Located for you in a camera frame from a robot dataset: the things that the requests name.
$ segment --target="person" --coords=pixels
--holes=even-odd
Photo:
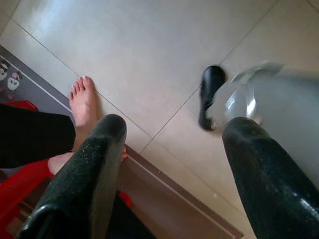
[[[15,168],[49,159],[56,174],[79,149],[98,121],[97,94],[87,76],[69,94],[75,126],[68,116],[34,112],[0,104],[0,168]],[[121,160],[127,158],[125,147]],[[155,239],[117,194],[106,238]]]

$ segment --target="tile grout line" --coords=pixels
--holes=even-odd
[[[76,73],[72,68],[70,68],[68,65],[66,65],[62,60],[60,60],[54,53],[52,53],[48,48],[46,48],[41,42],[39,42],[34,36],[32,36],[26,29],[24,29],[19,23],[17,23],[14,19],[11,18],[11,20],[17,24],[23,31],[25,31],[30,37],[32,37],[37,43],[39,43],[45,50],[47,50],[50,54],[52,54],[59,62],[61,62],[65,67],[67,67],[70,71],[72,71],[76,76],[80,76],[78,73]],[[122,113],[126,118],[128,118],[134,125],[136,125],[143,133],[145,133],[148,137],[152,138],[150,135],[148,135],[140,126],[138,126],[133,120],[131,120],[126,114],[124,114],[119,108],[117,108],[113,103],[111,103],[108,99],[106,99],[99,91],[96,90],[96,92],[105,99],[108,103],[110,103],[114,108],[116,108],[120,113]]]
[[[45,50],[47,50],[50,54],[52,54],[59,62],[61,62],[65,67],[67,67],[70,71],[72,71],[75,75],[79,76],[71,67],[66,65],[63,61],[61,61],[53,52],[51,52],[48,48],[46,48],[41,42],[39,42],[33,35],[31,35],[26,29],[24,29],[19,23],[17,23],[14,19],[11,19],[15,24],[17,24],[23,31],[25,31],[30,37],[32,37],[37,43],[39,43]]]
[[[6,16],[8,18],[8,21],[4,25],[3,30],[0,32],[0,38],[2,37],[2,34],[3,34],[4,30],[8,26],[9,21],[11,20],[11,17],[13,16],[13,13],[15,12],[15,10],[16,10],[17,6],[19,5],[20,1],[21,0],[19,0],[18,4],[15,6],[14,10],[12,11],[12,13],[10,15],[7,15],[4,11],[0,10],[0,13],[2,13],[4,16]]]
[[[179,112],[179,110],[188,102],[188,100],[196,93],[196,91],[199,89],[200,85],[196,88],[196,90],[186,99],[186,101],[177,109],[177,111],[168,119],[168,121],[163,125],[162,128],[155,134],[154,137],[148,142],[148,144],[140,151],[139,154],[141,154],[144,149],[153,141],[153,139],[162,131],[162,129],[170,122],[170,120]]]
[[[256,26],[266,17],[266,15],[280,2],[277,0],[269,7],[269,9],[256,21],[256,23],[249,29],[249,31],[239,40],[239,42],[231,49],[228,54],[221,60],[219,65],[224,63],[224,61],[238,48],[238,46],[247,38],[247,36],[256,28]]]
[[[18,8],[20,2],[21,2],[21,0],[19,0],[18,3],[16,4],[16,6],[15,6],[15,8],[13,9],[11,15],[9,16],[9,19],[12,19],[12,20],[13,20],[12,16],[13,16],[13,14],[15,13],[16,9]]]

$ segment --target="bare foot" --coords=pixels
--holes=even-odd
[[[65,153],[61,155],[57,155],[55,157],[52,157],[49,159],[48,167],[50,172],[55,175],[58,171],[66,164],[66,162],[74,155],[73,152]],[[126,153],[126,148],[123,147],[122,155],[121,155],[121,161],[123,162],[128,157],[128,154]]]
[[[70,107],[75,119],[75,141],[72,151],[76,151],[98,121],[96,92],[91,78],[79,77],[69,94]]]

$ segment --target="cartoon print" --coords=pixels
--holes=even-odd
[[[12,90],[12,93],[8,95],[8,98],[12,100],[14,98],[14,91],[19,87],[20,80],[22,79],[21,72],[13,72],[12,76],[8,79],[8,89]]]
[[[7,76],[8,68],[10,64],[6,60],[2,60],[0,63],[0,81],[3,81]]]

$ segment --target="tile floor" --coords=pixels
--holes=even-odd
[[[67,95],[96,83],[127,143],[240,229],[253,232],[220,135],[197,126],[202,71],[264,60],[318,72],[318,0],[0,0],[0,44]]]

